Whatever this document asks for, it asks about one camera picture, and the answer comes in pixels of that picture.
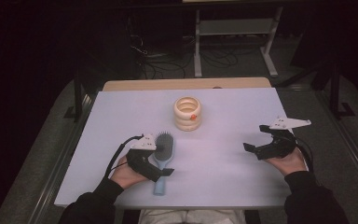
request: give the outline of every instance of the white tabletop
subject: white tabletop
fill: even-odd
[[[182,132],[173,123],[173,103],[193,96],[202,104],[202,123]],[[272,141],[259,131],[285,117],[273,88],[100,92],[89,115],[55,204],[66,206],[100,183],[107,164],[128,138],[167,131],[174,137],[175,169],[166,195],[153,195],[154,182],[124,191],[124,208],[263,208],[282,206],[290,190],[282,175],[243,149]],[[129,142],[120,154],[130,149]]]

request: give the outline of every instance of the hand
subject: hand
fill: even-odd
[[[133,171],[130,166],[126,163],[127,157],[122,157],[118,160],[118,168],[115,169],[112,176],[110,177],[111,180],[118,183],[123,189],[127,189],[134,184],[147,180],[146,177],[140,175]]]
[[[296,171],[307,171],[304,158],[298,147],[284,158],[271,158],[265,161],[275,166],[283,176],[287,176]]]

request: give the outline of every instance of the white cloth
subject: white cloth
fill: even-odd
[[[246,224],[243,210],[149,210],[138,224]]]

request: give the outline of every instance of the black sleeve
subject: black sleeve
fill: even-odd
[[[288,224],[349,223],[333,192],[318,186],[312,173],[294,172],[284,180],[292,191],[284,204]]]
[[[115,221],[113,204],[123,188],[110,179],[103,179],[94,192],[81,195],[62,213],[59,223],[109,223]]]

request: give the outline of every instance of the person's arm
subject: person's arm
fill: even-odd
[[[298,148],[284,158],[268,159],[266,162],[283,174],[292,191],[284,204],[288,224],[349,223],[333,192],[320,186],[314,174],[307,171]]]
[[[123,157],[118,161],[118,164],[126,162],[126,157]],[[114,223],[114,203],[117,196],[124,189],[144,180],[146,178],[135,173],[128,164],[119,166],[110,179],[103,179],[92,193],[85,193],[75,203],[68,205],[62,213],[59,223]]]

